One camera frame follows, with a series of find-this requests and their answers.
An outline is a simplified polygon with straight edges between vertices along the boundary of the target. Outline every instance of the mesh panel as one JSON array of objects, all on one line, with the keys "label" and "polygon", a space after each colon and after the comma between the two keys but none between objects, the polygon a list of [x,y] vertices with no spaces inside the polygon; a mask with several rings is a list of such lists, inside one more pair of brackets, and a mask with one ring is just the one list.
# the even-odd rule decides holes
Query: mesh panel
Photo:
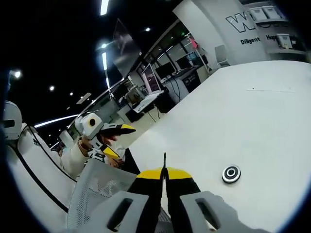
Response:
[{"label": "mesh panel", "polygon": [[[76,229],[87,223],[90,220],[89,215],[96,206],[120,190],[127,191],[135,178],[135,174],[109,167],[96,159],[90,160],[73,192],[68,211],[67,228]],[[155,233],[170,232],[173,232],[170,218],[161,209]]]}]

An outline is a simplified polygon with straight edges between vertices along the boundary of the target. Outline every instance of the monitor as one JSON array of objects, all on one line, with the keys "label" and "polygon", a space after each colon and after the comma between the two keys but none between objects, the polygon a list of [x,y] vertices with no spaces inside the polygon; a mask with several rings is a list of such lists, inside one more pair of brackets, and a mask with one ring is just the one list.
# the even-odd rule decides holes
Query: monitor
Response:
[{"label": "monitor", "polygon": [[169,75],[172,75],[175,72],[174,67],[170,62],[160,66],[159,68],[155,69],[156,73],[158,74],[160,79],[164,79]]},{"label": "monitor", "polygon": [[139,47],[118,19],[107,56],[112,58],[113,64],[118,68],[121,75],[127,78],[140,54]]},{"label": "monitor", "polygon": [[190,68],[191,67],[191,64],[187,58],[187,55],[186,56],[183,56],[182,58],[178,59],[177,60],[177,64],[179,65],[179,67],[181,69],[186,69],[186,68]]},{"label": "monitor", "polygon": [[161,91],[157,78],[154,71],[152,70],[151,65],[149,64],[141,74],[142,79],[145,82],[147,91],[149,94],[157,93]]}]

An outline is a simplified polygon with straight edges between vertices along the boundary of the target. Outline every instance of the black stripe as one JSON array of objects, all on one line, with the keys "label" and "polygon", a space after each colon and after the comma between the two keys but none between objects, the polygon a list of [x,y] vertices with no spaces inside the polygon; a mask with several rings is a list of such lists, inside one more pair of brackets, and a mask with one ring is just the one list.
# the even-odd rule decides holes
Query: black stripe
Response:
[{"label": "black stripe", "polygon": [[39,146],[41,147],[41,149],[44,151],[44,153],[48,156],[48,158],[52,161],[52,163],[54,163],[54,165],[65,175],[67,176],[69,179],[71,179],[74,182],[77,182],[74,178],[72,178],[70,175],[68,175],[66,172],[63,171],[63,169],[61,169],[55,162],[54,160],[49,156],[49,154],[45,151],[45,149],[43,148],[43,146],[41,145],[41,143],[39,142],[39,140],[37,139],[37,137],[35,136],[33,130],[31,129],[31,127],[28,127],[30,132],[32,133],[32,135],[34,136],[35,140],[38,142]]},{"label": "black stripe", "polygon": [[46,195],[48,195],[48,197],[54,201],[54,203],[56,205],[58,205],[62,210],[64,210],[66,213],[68,213],[68,208],[61,203],[45,186],[44,184],[38,179],[38,177],[33,173],[33,171],[30,169],[30,167],[28,166],[28,164],[26,163],[26,161],[24,160],[23,156],[19,153],[19,151],[17,149],[15,149],[13,146],[9,145],[8,146],[14,150],[14,152],[16,153],[17,157],[20,159],[21,163],[23,164],[23,166],[25,167],[25,169],[27,170],[27,172],[29,173],[29,175],[32,177],[32,179],[34,180],[34,182],[36,182],[36,184],[42,189],[43,192],[45,192]]}]

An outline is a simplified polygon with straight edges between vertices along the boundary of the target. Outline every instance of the black cable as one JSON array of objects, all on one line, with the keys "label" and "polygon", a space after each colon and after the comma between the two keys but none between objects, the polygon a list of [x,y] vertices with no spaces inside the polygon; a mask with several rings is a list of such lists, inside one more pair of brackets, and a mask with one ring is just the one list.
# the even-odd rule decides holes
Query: black cable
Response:
[{"label": "black cable", "polygon": [[179,89],[179,85],[178,85],[178,82],[176,81],[176,79],[174,79],[176,85],[177,85],[177,88],[178,88],[178,97],[179,97],[179,101],[181,101],[181,98],[180,98],[180,89]]},{"label": "black cable", "polygon": [[34,136],[35,140],[37,141],[37,143],[39,144],[39,146],[41,147],[41,149],[44,151],[44,153],[48,156],[48,158],[52,161],[52,163],[54,163],[54,165],[65,175],[67,176],[69,179],[71,179],[74,182],[77,182],[74,178],[72,178],[70,175],[68,175],[62,168],[60,168],[55,162],[54,160],[50,157],[50,155],[45,151],[45,149],[43,148],[43,146],[41,145],[41,143],[39,142],[39,140],[37,139],[37,137],[35,136],[33,130],[31,129],[31,127],[27,126],[30,130],[30,132],[32,133],[32,135]]},{"label": "black cable", "polygon": [[156,109],[157,109],[157,117],[159,118],[159,119],[161,119],[161,117],[159,116],[159,109],[156,107]]},{"label": "black cable", "polygon": [[44,184],[39,180],[39,178],[34,174],[34,172],[31,170],[31,168],[28,166],[28,164],[26,163],[26,161],[24,160],[23,156],[20,154],[20,152],[14,148],[12,145],[7,144],[17,155],[17,157],[19,158],[19,160],[21,161],[21,163],[23,164],[23,166],[25,167],[25,169],[27,170],[27,172],[29,173],[29,175],[31,176],[31,178],[34,180],[34,182],[36,182],[36,184],[42,189],[43,192],[45,192],[45,194],[56,204],[58,205],[62,210],[64,210],[66,213],[68,213],[68,207],[66,207],[63,203],[61,203],[59,201],[59,199],[57,199],[56,196],[54,196],[47,188],[46,186],[44,186]]},{"label": "black cable", "polygon": [[170,81],[171,85],[172,85],[172,88],[173,88],[173,92],[175,93],[175,95],[179,98],[179,101],[180,101],[180,97],[177,95],[177,93],[175,92],[175,89],[174,89],[174,86],[173,86],[173,83],[170,79],[168,79],[168,81]]}]

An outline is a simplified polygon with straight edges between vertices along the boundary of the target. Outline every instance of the shelf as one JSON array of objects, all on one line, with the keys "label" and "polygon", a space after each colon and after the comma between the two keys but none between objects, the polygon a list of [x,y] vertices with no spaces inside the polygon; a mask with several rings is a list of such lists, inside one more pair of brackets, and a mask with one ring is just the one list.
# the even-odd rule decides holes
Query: shelf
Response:
[{"label": "shelf", "polygon": [[277,23],[277,22],[288,22],[288,20],[285,18],[268,18],[255,21],[256,24]]},{"label": "shelf", "polygon": [[276,49],[276,50],[271,50],[268,53],[293,53],[293,54],[301,54],[305,55],[305,51],[299,51],[299,50],[286,50],[286,49]]}]

